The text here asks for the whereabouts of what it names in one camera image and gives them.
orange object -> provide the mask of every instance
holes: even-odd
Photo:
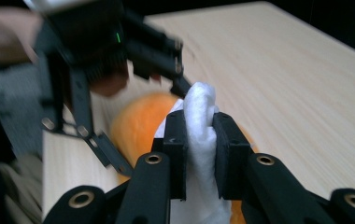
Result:
[[[155,132],[177,100],[170,93],[151,93],[127,105],[114,119],[110,140],[131,165],[135,166],[141,155],[151,151]],[[245,130],[242,127],[240,129],[252,143]],[[121,183],[126,180],[127,177],[120,176]],[[233,201],[230,220],[234,224],[246,223],[242,217],[240,201]]]

wooden table surface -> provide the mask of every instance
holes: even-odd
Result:
[[[355,50],[263,2],[157,15],[148,22],[183,40],[188,79],[213,85],[220,111],[308,190],[329,198],[333,189],[355,188]],[[166,80],[160,85],[131,76],[119,95],[94,95],[95,129],[108,133],[128,102],[169,87]],[[109,191],[116,173],[83,141],[44,133],[44,214],[83,184]]]

floor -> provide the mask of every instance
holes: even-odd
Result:
[[[245,1],[237,0],[126,0],[127,6],[143,15],[212,7]],[[308,22],[355,49],[355,1],[274,0],[278,7]],[[16,154],[41,154],[41,106],[37,72],[32,65],[20,65],[0,73],[0,120]]]

